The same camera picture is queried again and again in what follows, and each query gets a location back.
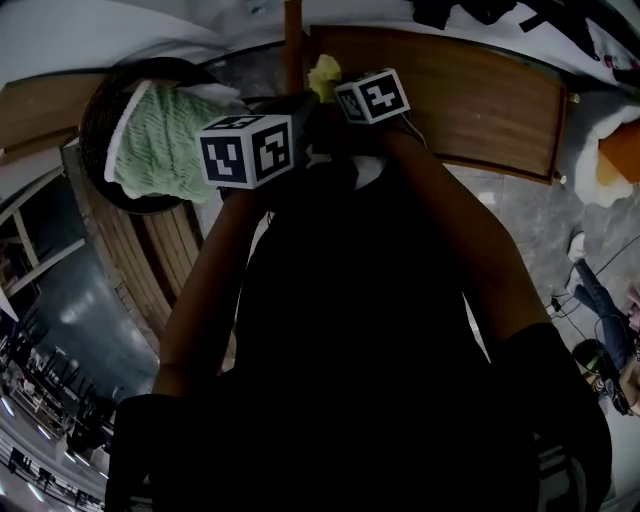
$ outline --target dark woven basket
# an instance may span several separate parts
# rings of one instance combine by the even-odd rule
[[[139,215],[160,213],[182,202],[180,198],[160,194],[131,199],[120,185],[104,180],[107,149],[113,131],[131,99],[132,85],[145,78],[179,81],[182,87],[216,82],[211,74],[188,61],[157,57],[116,68],[91,98],[80,126],[80,154],[84,170],[105,199],[118,208]]]

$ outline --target blue jeans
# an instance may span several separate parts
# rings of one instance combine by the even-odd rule
[[[634,337],[629,328],[629,320],[616,308],[611,295],[600,284],[585,260],[578,260],[576,269],[582,278],[582,284],[576,287],[574,296],[602,319],[604,344],[616,369],[620,371],[634,353]]]

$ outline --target green towel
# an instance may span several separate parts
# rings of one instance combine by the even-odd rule
[[[142,82],[111,138],[105,180],[132,199],[168,194],[205,202],[215,187],[204,182],[196,133],[227,111],[223,103]]]

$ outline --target white shoe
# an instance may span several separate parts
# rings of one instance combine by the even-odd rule
[[[569,250],[567,251],[567,258],[575,263],[578,260],[583,260],[586,255],[587,251],[584,250],[584,231],[580,231],[580,233],[571,239]]]
[[[580,283],[582,283],[582,279],[580,279],[578,269],[576,267],[573,267],[571,269],[571,274],[569,274],[569,280],[567,281],[567,284],[564,285],[564,287],[571,295],[574,295],[576,292],[576,287]]]

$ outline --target white cube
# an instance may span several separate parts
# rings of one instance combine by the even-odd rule
[[[294,166],[291,116],[223,116],[196,141],[209,185],[257,188]]]
[[[410,110],[395,69],[367,73],[336,87],[338,103],[352,124],[374,124]]]

